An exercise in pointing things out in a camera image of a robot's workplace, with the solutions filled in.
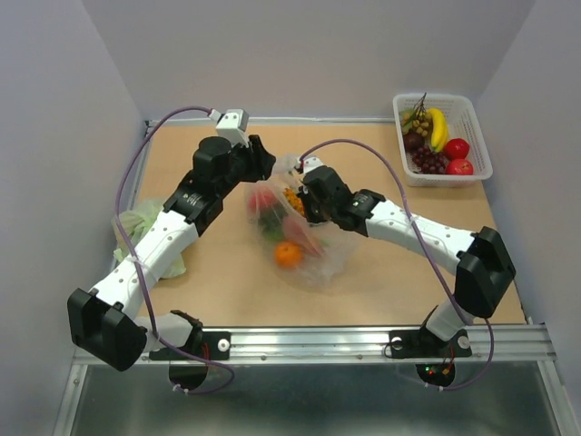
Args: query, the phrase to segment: gray floor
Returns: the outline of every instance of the gray floor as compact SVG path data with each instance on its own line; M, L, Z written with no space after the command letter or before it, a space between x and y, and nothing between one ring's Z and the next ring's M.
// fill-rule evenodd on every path
M457 380L480 367L459 365ZM93 367L73 434L559 434L533 362L495 363L482 380L457 392L427 390L414 371L412 365L254 366L240 368L225 391L185 397L172 392L166 367L124 373Z

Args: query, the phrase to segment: brown table surface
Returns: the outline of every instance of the brown table surface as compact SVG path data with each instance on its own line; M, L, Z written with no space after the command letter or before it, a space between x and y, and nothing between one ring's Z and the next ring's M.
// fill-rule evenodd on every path
M300 154L332 138L353 138L384 154L403 177L393 124L251 125L276 156ZM139 199L167 198L192 167L198 142L212 126L165 126L155 135ZM352 190L368 188L401 205L396 185L369 152L334 144L316 155L337 170ZM207 326L338 326L420 324L445 293L428 262L396 245L361 237L344 272L325 292L284 282L257 245L244 212L244 183L225 200L224 211L195 244L183 252L187 272L160 281L152 292L156 314L188 312ZM414 213L452 227L494 226L481 183L468 188L407 188ZM454 278L444 272L453 289ZM522 323L514 286L492 318Z

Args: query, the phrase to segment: basket of fruit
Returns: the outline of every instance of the basket of fruit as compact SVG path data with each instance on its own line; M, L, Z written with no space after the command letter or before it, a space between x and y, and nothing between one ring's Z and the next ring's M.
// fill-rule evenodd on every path
M408 185L459 187L492 175L474 106L466 97L399 94L393 110Z
M295 162L296 157L280 159L268 181L247 184L246 212L279 274L295 284L320 287L342 271L357 236L333 223L307 222L297 195L301 183L292 169Z

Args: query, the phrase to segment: green plastic bag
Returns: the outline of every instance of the green plastic bag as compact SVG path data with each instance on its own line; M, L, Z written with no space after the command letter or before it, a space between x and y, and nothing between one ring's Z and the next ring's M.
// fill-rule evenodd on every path
M131 238L133 245L137 245L137 243L141 241L145 234L149 232L153 226L153 223L155 223L157 215L162 211L162 208L163 200L149 199L139 203L135 209L122 212L119 215L121 225ZM119 244L119 248L113 251L113 256L117 262L121 262L123 259L125 259L125 257L127 257L129 250L127 249L127 245L119 233L119 229L117 229L115 220L112 219L111 223L113 224L115 239ZM183 263L182 256L179 255L178 258L172 262L172 264L162 275L162 278L171 279L173 277L177 277L178 275L182 275L183 273L185 273L185 264Z

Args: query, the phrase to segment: yellow banana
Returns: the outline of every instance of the yellow banana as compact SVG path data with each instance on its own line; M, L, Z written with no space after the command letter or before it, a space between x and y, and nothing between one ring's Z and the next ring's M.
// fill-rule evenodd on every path
M446 117L436 107L430 107L428 113L432 115L432 148L436 152L441 152L448 141L448 126L446 125Z

